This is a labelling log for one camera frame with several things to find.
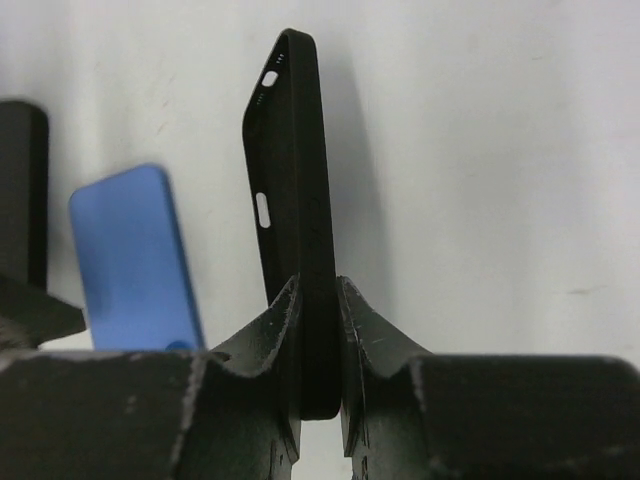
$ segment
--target white wall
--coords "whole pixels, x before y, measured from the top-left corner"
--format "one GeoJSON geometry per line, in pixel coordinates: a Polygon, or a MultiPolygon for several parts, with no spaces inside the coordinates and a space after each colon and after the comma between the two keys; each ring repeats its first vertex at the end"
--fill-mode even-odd
{"type": "MultiPolygon", "coordinates": [[[[339,273],[438,352],[640,365],[640,3],[0,0],[0,13],[0,95],[52,123],[53,293],[84,303],[73,190],[154,160],[172,175],[209,345],[263,310],[241,117],[291,26],[319,50],[339,273]]],[[[339,438],[337,422],[305,425],[295,478],[349,478],[339,438]]]]}

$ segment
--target black phone case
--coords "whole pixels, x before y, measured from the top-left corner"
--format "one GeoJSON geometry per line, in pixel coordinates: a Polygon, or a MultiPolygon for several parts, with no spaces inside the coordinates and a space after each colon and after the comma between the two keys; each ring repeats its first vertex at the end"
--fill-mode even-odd
{"type": "Polygon", "coordinates": [[[300,275],[302,418],[331,418],[341,395],[339,310],[320,78],[309,35],[280,34],[245,111],[242,133],[269,303],[290,277],[300,275]],[[277,74],[270,86],[264,84],[265,75],[274,75],[268,72],[277,74]],[[268,228],[260,226],[259,193],[267,199],[268,228]]]}
{"type": "Polygon", "coordinates": [[[47,286],[49,125],[22,101],[0,102],[0,274],[47,286]]]}

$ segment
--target black holder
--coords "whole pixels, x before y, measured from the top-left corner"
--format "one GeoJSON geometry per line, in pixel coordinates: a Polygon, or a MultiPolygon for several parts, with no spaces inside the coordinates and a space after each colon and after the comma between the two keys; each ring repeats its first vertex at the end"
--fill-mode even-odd
{"type": "MultiPolygon", "coordinates": [[[[338,404],[358,480],[640,478],[629,364],[433,355],[335,278],[308,35],[278,39],[243,137],[252,194],[268,200],[271,225],[257,228],[271,306],[211,352],[5,351],[3,480],[286,480],[301,420],[338,404]]],[[[72,317],[51,315],[51,330],[68,334],[72,317]]]]}

